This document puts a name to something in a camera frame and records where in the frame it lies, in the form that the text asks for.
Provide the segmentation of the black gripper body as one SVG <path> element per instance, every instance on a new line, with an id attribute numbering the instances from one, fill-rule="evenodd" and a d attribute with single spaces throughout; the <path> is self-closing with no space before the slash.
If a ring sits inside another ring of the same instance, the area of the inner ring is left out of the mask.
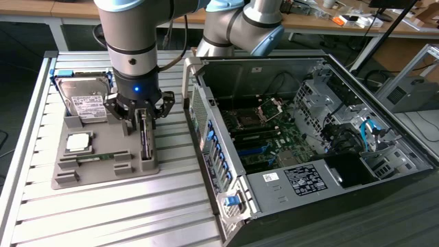
<path id="1" fill-rule="evenodd" d="M 120 102 L 128 107 L 144 107 L 146 102 L 155 105 L 162 98 L 159 89 L 159 67 L 148 73 L 134 76 L 114 69 L 114 75 L 120 95 Z"/>

